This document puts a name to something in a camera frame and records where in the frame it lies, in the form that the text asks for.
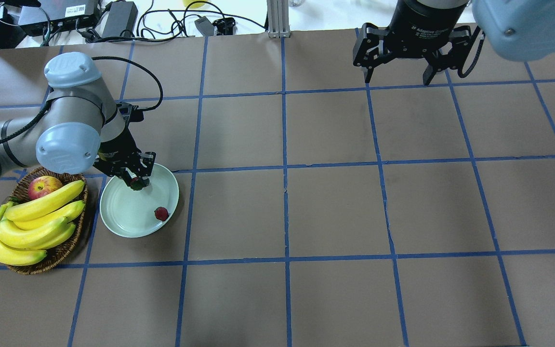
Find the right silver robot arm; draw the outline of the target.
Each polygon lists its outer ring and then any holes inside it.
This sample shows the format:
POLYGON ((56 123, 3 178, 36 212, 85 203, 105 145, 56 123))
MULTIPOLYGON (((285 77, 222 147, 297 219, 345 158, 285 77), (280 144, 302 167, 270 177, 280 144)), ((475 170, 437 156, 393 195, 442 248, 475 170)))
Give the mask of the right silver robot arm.
POLYGON ((387 27, 363 24, 352 64, 368 83, 380 65, 423 59, 422 81, 430 85, 447 69, 467 77, 486 41, 508 61, 555 53, 555 0, 399 0, 387 27))

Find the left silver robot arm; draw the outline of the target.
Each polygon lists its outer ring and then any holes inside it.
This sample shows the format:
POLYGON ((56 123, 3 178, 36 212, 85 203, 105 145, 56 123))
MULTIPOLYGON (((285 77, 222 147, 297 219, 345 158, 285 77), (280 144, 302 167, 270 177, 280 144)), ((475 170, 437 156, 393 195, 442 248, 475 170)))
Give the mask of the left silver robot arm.
POLYGON ((149 185, 156 154, 141 151, 129 128, 145 110, 114 100, 100 60, 71 52, 46 64, 50 90, 37 115, 0 121, 0 178, 40 165, 70 175, 96 168, 136 191, 149 185))

